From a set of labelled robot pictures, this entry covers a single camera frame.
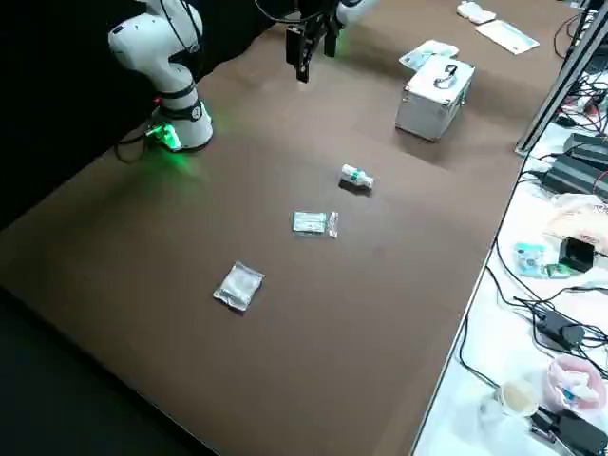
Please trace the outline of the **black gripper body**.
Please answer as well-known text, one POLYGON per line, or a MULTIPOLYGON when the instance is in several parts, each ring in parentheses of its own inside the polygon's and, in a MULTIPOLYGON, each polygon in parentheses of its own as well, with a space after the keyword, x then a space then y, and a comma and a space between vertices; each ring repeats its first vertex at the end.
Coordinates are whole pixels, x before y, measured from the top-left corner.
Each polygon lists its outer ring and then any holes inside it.
POLYGON ((320 20, 329 27, 333 26, 335 19, 334 0, 298 0, 297 7, 300 13, 299 25, 308 26, 320 20))

